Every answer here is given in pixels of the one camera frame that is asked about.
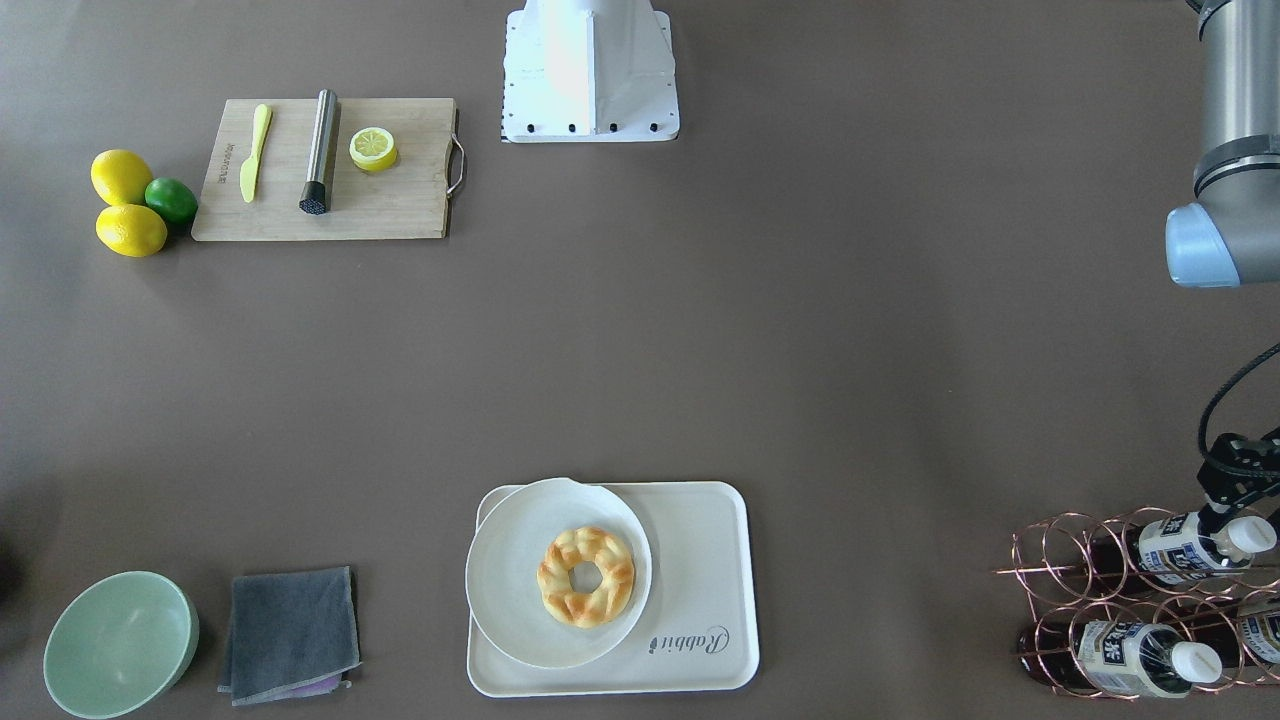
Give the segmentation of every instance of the donut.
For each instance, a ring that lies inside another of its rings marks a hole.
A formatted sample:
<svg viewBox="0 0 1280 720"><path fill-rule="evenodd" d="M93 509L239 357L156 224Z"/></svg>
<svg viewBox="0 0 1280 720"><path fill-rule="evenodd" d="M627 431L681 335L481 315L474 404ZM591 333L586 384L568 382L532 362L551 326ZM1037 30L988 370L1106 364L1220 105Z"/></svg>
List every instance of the donut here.
<svg viewBox="0 0 1280 720"><path fill-rule="evenodd" d="M600 587L582 593L573 589L570 570L582 562L600 569ZM552 618L575 628L595 628L617 618L631 600L636 568L631 551L616 536L600 528L564 530L547 548L538 566L543 606Z"/></svg>

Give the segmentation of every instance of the metal handle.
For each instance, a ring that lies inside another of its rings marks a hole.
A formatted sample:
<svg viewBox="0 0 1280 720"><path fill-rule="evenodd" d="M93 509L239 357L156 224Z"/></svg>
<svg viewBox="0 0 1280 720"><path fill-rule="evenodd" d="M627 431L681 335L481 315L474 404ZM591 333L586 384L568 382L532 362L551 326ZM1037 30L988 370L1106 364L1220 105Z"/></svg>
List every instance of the metal handle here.
<svg viewBox="0 0 1280 720"><path fill-rule="evenodd" d="M456 191L458 186L462 184L463 178L467 177L467 151L462 147L462 143L458 142L458 133L452 133L449 138L453 140L453 145L458 149L458 179L444 191L445 200L451 200L453 197L453 191Z"/></svg>

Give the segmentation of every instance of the knife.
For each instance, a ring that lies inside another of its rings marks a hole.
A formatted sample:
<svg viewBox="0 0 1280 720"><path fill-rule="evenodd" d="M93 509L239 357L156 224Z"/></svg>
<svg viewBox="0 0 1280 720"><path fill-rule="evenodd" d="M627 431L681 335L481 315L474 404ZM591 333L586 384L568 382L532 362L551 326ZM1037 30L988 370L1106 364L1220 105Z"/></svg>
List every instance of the knife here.
<svg viewBox="0 0 1280 720"><path fill-rule="evenodd" d="M253 109L253 146L248 160L241 165L241 195L244 202L253 201L257 190L257 165L262 161L262 142L266 141L266 128L271 124L271 106L259 105Z"/></svg>

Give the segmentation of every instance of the bowl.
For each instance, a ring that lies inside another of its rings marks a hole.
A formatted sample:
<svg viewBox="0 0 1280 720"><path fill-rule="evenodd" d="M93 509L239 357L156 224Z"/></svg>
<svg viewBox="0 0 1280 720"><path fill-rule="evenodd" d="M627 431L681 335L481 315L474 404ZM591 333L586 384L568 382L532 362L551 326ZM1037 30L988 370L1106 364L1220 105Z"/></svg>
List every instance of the bowl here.
<svg viewBox="0 0 1280 720"><path fill-rule="evenodd" d="M99 580L63 611L45 646L45 687L77 717L119 717L182 676L200 621L173 580L146 571Z"/></svg>
<svg viewBox="0 0 1280 720"><path fill-rule="evenodd" d="M593 629L552 618L538 588L547 546L582 525L620 537L636 568L627 606ZM617 647L640 619L652 580L649 537L635 511L609 489L568 478L540 480L503 498L480 523L467 552L467 602L476 626L507 657L541 669L585 665Z"/></svg>

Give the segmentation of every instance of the gray cloth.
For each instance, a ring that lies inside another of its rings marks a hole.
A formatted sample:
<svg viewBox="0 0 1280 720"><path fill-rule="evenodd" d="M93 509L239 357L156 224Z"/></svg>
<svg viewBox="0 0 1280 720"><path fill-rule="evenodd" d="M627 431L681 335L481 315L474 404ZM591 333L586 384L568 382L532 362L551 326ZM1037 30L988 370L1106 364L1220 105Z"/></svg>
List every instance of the gray cloth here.
<svg viewBox="0 0 1280 720"><path fill-rule="evenodd" d="M218 691L232 705L332 692L360 665L351 568L232 580Z"/></svg>

